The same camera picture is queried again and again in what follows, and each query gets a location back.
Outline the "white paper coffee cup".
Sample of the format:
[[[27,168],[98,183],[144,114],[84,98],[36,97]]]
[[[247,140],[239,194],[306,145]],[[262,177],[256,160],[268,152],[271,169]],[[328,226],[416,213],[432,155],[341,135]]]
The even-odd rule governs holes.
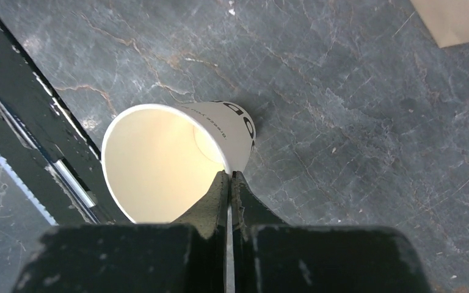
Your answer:
[[[140,104],[107,127],[101,163],[115,204],[133,223],[169,223],[207,193],[214,177],[243,171],[256,126],[228,101]]]

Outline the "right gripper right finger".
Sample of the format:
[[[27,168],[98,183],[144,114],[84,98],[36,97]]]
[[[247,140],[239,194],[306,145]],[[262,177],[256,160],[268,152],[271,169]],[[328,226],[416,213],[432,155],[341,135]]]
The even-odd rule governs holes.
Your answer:
[[[241,239],[248,239],[250,229],[255,225],[286,225],[285,221],[251,191],[247,180],[240,171],[235,171],[232,174],[231,207],[233,210],[233,231],[238,232]]]

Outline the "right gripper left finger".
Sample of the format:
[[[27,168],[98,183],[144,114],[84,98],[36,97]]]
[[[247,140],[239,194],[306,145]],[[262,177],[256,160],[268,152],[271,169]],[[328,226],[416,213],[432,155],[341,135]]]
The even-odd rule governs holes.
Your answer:
[[[204,239],[227,235],[227,208],[230,177],[218,172],[207,192],[172,224],[192,225]]]

